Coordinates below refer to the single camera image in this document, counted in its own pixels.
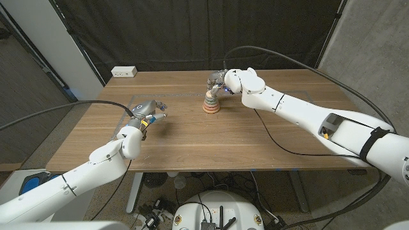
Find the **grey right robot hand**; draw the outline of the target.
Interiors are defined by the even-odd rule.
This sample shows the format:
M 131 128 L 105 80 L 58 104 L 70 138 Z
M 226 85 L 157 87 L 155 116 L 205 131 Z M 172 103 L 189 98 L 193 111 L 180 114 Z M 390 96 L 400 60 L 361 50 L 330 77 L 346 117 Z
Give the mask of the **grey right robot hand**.
M 217 92 L 221 89 L 224 91 L 228 91 L 227 86 L 224 82 L 224 78 L 227 72 L 227 70 L 218 70 L 209 75 L 209 78 L 207 80 L 207 98 L 215 98 Z

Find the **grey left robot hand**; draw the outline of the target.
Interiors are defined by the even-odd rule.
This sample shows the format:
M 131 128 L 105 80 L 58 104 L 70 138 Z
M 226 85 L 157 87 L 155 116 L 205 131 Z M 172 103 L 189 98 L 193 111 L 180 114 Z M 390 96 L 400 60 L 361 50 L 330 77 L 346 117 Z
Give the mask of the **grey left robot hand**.
M 127 126 L 144 131 L 150 124 L 164 119 L 167 116 L 164 113 L 166 109 L 167 105 L 158 100 L 147 100 L 140 103 L 132 109 L 134 116 L 128 121 Z

